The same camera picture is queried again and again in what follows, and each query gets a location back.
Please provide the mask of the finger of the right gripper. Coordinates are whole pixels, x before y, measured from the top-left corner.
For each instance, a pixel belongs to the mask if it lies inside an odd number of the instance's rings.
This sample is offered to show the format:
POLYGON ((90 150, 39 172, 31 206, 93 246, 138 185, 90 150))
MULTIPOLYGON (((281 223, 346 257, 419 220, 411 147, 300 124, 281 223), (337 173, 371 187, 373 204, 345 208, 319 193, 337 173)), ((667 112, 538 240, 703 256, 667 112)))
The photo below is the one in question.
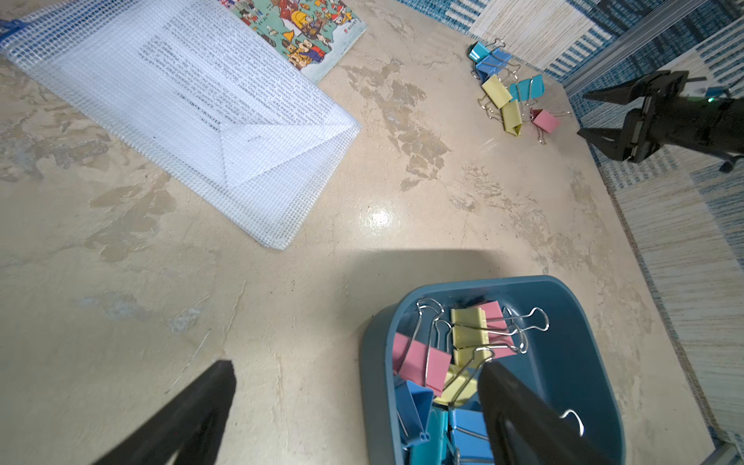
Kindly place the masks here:
POLYGON ((635 145, 632 143, 631 129, 584 127, 579 129, 577 135, 611 160, 635 162, 635 145))
POLYGON ((613 87, 595 89, 583 94, 585 100, 627 105, 637 98, 644 97, 647 92, 649 78, 643 77, 634 81, 627 81, 613 87))

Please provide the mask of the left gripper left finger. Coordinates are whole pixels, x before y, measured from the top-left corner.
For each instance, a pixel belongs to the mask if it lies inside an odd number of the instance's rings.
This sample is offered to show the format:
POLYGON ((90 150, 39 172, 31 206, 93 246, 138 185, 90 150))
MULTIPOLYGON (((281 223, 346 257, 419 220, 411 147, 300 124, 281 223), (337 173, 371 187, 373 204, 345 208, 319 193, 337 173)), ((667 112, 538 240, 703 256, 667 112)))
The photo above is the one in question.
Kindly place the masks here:
POLYGON ((236 393, 234 365, 217 360, 98 464, 214 464, 236 393))

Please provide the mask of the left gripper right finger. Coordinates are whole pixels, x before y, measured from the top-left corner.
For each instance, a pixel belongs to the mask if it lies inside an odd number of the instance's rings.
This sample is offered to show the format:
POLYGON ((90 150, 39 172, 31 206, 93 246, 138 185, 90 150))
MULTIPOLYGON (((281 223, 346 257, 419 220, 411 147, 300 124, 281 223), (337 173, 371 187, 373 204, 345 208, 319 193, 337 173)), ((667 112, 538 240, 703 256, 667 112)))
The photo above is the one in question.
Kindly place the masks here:
POLYGON ((496 464, 610 463, 501 363, 484 365, 478 394, 496 464))

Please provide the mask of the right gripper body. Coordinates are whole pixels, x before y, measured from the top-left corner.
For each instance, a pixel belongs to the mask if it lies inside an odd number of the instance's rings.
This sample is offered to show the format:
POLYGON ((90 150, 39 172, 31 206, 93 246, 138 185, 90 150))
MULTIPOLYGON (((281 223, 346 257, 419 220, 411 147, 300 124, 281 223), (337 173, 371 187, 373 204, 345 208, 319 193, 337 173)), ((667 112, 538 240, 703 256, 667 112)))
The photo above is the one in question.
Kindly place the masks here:
POLYGON ((624 83, 629 102, 642 107, 626 117, 631 124, 624 159, 639 163, 664 145, 697 151, 734 165, 743 159, 743 100, 727 93, 688 97, 688 72, 660 71, 624 83))

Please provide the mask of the teal plastic storage box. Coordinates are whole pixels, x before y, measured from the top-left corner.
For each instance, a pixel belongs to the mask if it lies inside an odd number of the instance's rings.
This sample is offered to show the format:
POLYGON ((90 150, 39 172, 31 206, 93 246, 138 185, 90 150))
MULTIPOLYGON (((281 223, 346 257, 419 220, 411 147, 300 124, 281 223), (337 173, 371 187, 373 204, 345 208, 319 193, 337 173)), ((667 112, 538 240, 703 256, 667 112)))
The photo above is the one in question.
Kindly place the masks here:
POLYGON ((531 332, 524 356, 507 356, 503 366, 546 405, 562 414, 572 409, 586 427, 584 440, 609 463, 626 459, 622 422, 610 380, 586 315, 571 290, 551 276, 462 281, 423 286, 379 311, 360 348, 362 406, 368 460, 402 464, 393 388, 393 339, 415 327, 416 304, 433 298, 447 307, 497 301, 526 315, 535 307, 548 314, 546 332, 531 332))

